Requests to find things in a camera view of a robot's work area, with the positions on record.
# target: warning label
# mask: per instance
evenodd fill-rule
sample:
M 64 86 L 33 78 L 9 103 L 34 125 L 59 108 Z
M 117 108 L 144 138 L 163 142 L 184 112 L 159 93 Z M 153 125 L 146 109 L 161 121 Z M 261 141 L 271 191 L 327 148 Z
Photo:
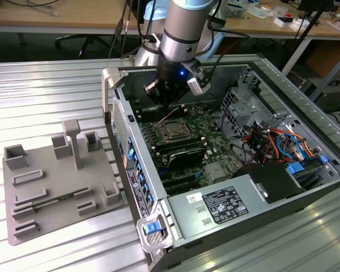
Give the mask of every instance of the warning label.
M 248 213 L 242 199 L 233 186 L 203 195 L 214 222 L 222 224 Z

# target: blue latch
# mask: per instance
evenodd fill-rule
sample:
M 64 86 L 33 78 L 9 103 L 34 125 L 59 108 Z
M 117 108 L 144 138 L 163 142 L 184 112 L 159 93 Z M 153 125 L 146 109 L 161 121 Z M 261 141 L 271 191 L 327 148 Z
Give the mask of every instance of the blue latch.
M 129 154 L 127 155 L 127 157 L 129 158 L 129 160 L 132 160 L 132 159 L 133 159 L 134 153 L 135 153 L 135 151 L 134 151 L 133 149 L 130 149 Z
M 150 203 L 153 203 L 153 201 L 154 201 L 154 200 L 152 199 L 152 195 L 150 195 L 150 194 L 147 196 L 147 199 L 148 199 L 148 201 L 149 201 Z
M 145 189 L 145 194 L 146 194 L 148 191 L 150 191 L 150 189 L 148 188 L 148 185 L 147 185 L 147 184 L 144 185 L 144 189 Z
M 153 234 L 155 232 L 162 230 L 160 223 L 157 222 L 157 221 L 150 223 L 150 224 L 147 224 L 146 226 L 144 226 L 144 229 L 145 229 L 146 235 L 150 235 L 150 234 Z
M 325 155 L 321 155 L 321 156 L 320 156 L 320 161 L 321 161 L 323 164 L 325 164 L 325 163 L 327 163 L 327 162 L 329 161 L 329 159 L 328 159 Z
M 305 168 L 297 161 L 296 163 L 290 163 L 286 170 L 291 174 L 295 174 L 295 173 L 298 173 L 298 172 L 301 172 L 303 170 L 305 170 Z
M 143 185 L 145 183 L 145 177 L 143 174 L 140 174 L 140 184 Z

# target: motherboard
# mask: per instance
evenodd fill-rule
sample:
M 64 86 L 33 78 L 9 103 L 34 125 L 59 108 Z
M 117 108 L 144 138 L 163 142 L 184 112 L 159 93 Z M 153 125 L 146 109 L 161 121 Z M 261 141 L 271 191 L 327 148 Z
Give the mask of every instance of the motherboard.
M 140 130 L 170 196 L 230 179 L 243 166 L 215 122 L 218 114 L 204 104 L 175 108 L 158 120 L 142 114 Z

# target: power supply label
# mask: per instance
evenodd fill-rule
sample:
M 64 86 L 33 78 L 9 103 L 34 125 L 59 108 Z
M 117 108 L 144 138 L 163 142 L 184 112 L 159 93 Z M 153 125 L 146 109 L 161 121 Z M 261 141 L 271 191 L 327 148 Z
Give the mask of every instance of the power supply label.
M 129 179 L 131 189 L 135 197 L 137 208 L 139 212 L 141 213 L 141 218 L 148 217 L 150 213 L 148 211 L 148 208 L 147 208 L 147 205 L 146 205 L 143 193 L 142 193 L 142 189 L 141 189 L 140 183 L 137 180 L 135 171 L 127 170 L 126 174 L 127 174 L 127 178 Z
M 249 212 L 233 186 L 205 194 L 203 200 L 217 224 L 225 223 Z

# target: wooden desk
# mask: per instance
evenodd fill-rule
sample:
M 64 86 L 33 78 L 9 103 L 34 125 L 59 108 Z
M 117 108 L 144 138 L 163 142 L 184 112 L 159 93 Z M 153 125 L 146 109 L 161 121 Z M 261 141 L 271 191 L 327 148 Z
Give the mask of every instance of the wooden desk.
M 24 0 L 13 1 L 25 3 Z M 269 0 L 260 0 L 260 3 L 262 2 L 269 2 Z M 122 13 L 124 0 L 60 0 L 52 5 L 58 16 L 1 0 L 0 32 L 113 34 Z M 292 16 L 298 17 L 299 11 L 288 4 L 281 3 L 280 0 L 275 0 L 268 5 L 286 6 Z M 285 66 L 284 74 L 291 70 L 311 40 L 340 40 L 340 32 L 328 25 L 327 19 L 320 21 L 320 25 L 313 27 Z M 273 23 L 272 18 L 262 20 L 247 12 L 244 12 L 243 19 L 227 18 L 226 27 L 259 38 L 293 39 L 296 34 L 289 28 L 278 27 Z M 136 19 L 133 15 L 130 19 L 129 33 L 137 34 Z
M 24 0 L 13 1 L 25 3 Z M 124 2 L 124 0 L 59 0 L 52 4 L 53 11 L 58 13 L 58 16 L 53 16 L 1 0 L 0 26 L 115 29 Z M 130 28 L 136 27 L 136 18 L 131 15 Z

